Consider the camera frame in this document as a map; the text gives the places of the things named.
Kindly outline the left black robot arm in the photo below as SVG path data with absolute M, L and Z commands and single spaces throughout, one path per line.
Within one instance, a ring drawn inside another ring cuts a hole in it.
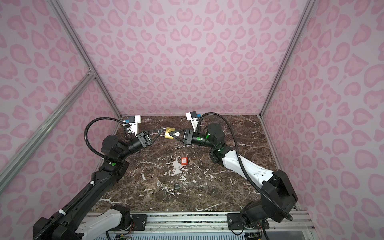
M 154 132 L 143 131 L 126 143 L 116 135 L 107 136 L 102 143 L 105 161 L 91 176 L 91 181 L 63 208 L 50 218 L 41 217 L 33 226 L 34 240 L 80 240 L 76 233 L 82 220 L 99 199 L 126 173 L 126 158 L 151 146 Z

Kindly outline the red padlock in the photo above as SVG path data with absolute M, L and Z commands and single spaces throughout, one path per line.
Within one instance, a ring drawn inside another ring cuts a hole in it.
M 189 164 L 189 158 L 186 153 L 182 154 L 181 156 L 181 165 L 186 166 Z

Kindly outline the brass padlock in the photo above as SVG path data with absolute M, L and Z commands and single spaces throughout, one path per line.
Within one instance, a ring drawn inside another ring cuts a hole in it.
M 164 137 L 166 139 L 174 139 L 174 137 L 172 136 L 171 132 L 175 131 L 176 129 L 175 128 L 170 128 L 170 127 L 167 127 L 167 128 L 162 128 L 162 133 L 161 133 L 161 137 Z

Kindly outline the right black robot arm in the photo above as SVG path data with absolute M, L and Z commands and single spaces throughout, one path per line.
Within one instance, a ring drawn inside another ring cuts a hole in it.
M 221 125 L 214 123 L 199 133 L 197 130 L 167 129 L 166 135 L 185 145 L 197 145 L 209 148 L 211 160 L 239 174 L 256 188 L 261 198 L 249 202 L 239 215 L 240 223 L 245 228 L 253 228 L 263 219 L 271 219 L 277 223 L 284 219 L 293 220 L 290 211 L 298 201 L 297 194 L 288 178 L 282 171 L 272 171 L 258 166 L 239 155 L 225 142 L 225 133 Z

